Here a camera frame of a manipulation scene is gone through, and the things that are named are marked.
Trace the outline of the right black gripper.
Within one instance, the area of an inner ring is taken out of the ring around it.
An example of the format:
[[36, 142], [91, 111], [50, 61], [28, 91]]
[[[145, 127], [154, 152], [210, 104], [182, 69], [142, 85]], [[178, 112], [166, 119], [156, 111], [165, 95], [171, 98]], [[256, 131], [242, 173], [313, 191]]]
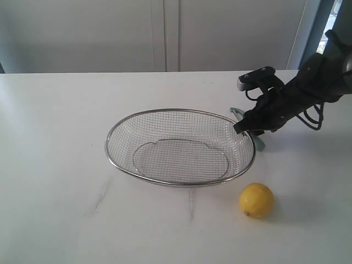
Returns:
[[268, 101], [257, 103], [255, 117], [244, 117], [233, 127], [237, 134], [252, 132], [260, 136], [276, 131], [297, 117], [313, 130], [320, 130], [325, 103], [335, 103], [347, 94], [347, 55], [326, 57], [313, 54], [295, 78], [279, 89], [268, 92]]

